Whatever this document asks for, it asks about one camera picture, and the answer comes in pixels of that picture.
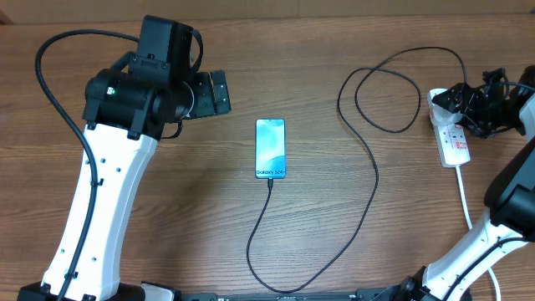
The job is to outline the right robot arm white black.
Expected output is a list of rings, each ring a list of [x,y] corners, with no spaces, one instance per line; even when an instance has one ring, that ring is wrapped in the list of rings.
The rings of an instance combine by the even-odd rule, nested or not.
[[[516,130],[527,144],[494,178],[485,209],[442,258],[373,295],[374,300],[469,300],[470,286],[500,259],[534,240],[534,67],[520,79],[485,71],[483,85],[459,83],[429,92],[428,106],[441,163],[458,169],[469,159],[464,133],[487,138]]]

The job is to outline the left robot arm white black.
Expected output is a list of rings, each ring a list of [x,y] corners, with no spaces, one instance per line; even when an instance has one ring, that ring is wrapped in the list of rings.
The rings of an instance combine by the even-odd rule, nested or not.
[[[140,180],[166,125],[230,111],[226,75],[203,72],[201,34],[184,23],[146,16],[137,49],[86,85],[84,154],[69,217],[29,300],[177,300],[178,290],[120,280],[120,256]]]

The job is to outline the smartphone with light blue screen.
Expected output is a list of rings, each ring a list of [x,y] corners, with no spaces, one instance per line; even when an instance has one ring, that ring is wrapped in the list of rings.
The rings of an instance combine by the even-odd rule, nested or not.
[[[255,123],[255,176],[258,179],[286,177],[286,122],[258,119]]]

